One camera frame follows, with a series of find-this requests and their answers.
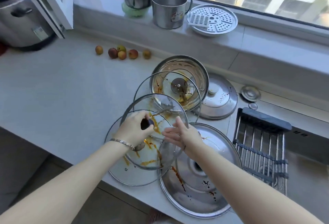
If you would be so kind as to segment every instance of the hand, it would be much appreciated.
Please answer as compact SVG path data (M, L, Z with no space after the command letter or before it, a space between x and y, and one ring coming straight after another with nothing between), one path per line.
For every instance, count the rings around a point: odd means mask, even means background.
M150 118L147 111L134 112L126 118L117 133L113 135L113 138L125 141L133 146L139 145L153 132L154 128L153 125L150 125L147 129L142 130L141 121L143 118Z
M186 146L184 150L186 155L192 160L196 160L199 148L205 145L198 130L190 124L187 128L180 117L176 118L173 126L162 132L162 135L165 136L164 139L182 149Z

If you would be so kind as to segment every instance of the sticker label on mug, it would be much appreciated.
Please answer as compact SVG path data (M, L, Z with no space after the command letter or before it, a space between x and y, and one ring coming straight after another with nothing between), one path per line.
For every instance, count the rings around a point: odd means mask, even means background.
M179 20L181 20L184 16L184 12L175 12L171 15L171 21L172 22L178 22Z

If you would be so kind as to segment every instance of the white window sill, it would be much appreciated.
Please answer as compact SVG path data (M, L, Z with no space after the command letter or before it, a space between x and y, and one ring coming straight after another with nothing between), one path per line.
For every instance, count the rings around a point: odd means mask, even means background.
M329 84L329 47L242 24L215 38L196 34L186 22L180 28L164 30L153 24L151 8L142 18L130 18L122 11L122 2L74 0L75 24L167 53L193 56L225 75L230 72L240 77L231 78L236 82L249 82L329 111L325 88Z

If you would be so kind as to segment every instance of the stainless steel sink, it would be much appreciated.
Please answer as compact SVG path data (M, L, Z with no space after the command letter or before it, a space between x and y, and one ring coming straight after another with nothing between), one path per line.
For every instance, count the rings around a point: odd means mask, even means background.
M324 223L329 223L329 139L295 127L285 134L284 139L280 135L278 138L271 135L270 138L258 129L249 126L246 129L243 123L240 123L236 137L239 143L277 160L287 160L288 164L276 164L237 147L242 165L260 173L259 176L253 173L254 176L286 194ZM287 173L287 179L283 174L275 175L278 168ZM273 181L267 181L261 174L272 177Z

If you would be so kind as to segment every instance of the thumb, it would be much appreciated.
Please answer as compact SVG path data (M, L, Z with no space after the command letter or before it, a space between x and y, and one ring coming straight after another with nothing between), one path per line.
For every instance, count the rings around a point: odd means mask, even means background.
M143 130L143 132L145 133L145 135L149 136L152 134L154 125L150 125L147 129Z
M185 124L183 123L183 121L179 116L176 117L176 125L180 130L187 129L187 127L185 126Z

